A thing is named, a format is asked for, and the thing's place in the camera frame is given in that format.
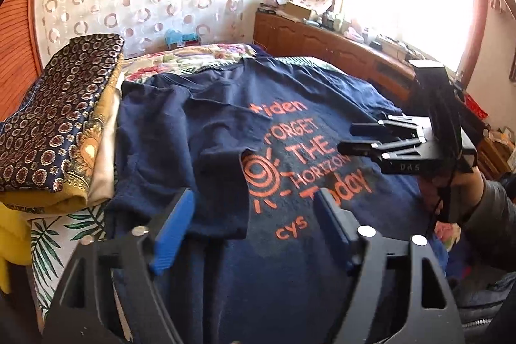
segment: orange slatted door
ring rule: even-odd
[[[41,74],[32,5],[33,0],[4,0],[0,5],[0,121],[16,110]]]

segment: navy blue t-shirt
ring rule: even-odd
[[[351,282],[312,210],[320,187],[384,236],[425,231],[413,177],[384,176],[336,150],[351,122],[400,113],[367,82],[245,59],[122,91],[120,181],[108,211],[130,228],[184,185],[200,204],[167,277],[168,309],[187,344],[324,342]]]

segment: leaf print sheet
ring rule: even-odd
[[[43,320],[77,242],[86,235],[96,239],[104,231],[105,204],[66,216],[33,219],[30,231],[34,285]]]

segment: cardboard box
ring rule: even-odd
[[[308,20],[316,20],[317,19],[317,13],[314,10],[311,10],[310,8],[307,8],[305,6],[297,5],[293,3],[292,1],[288,1],[287,5],[283,7],[283,12],[285,12],[288,15],[292,15],[293,17],[296,17],[298,19],[308,19]]]

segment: metal bolt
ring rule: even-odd
[[[359,226],[357,231],[359,235],[366,236],[367,238],[372,238],[376,235],[375,228],[367,225]]]
[[[82,245],[89,245],[89,244],[94,243],[94,242],[95,242],[95,238],[92,237],[91,235],[84,235],[81,238],[81,244]]]
[[[414,235],[412,237],[412,242],[419,246],[425,246],[426,244],[428,244],[428,241],[426,240],[426,238],[421,235]]]
[[[142,236],[142,235],[145,235],[146,233],[149,233],[149,228],[146,226],[135,226],[131,230],[131,234],[133,236]]]

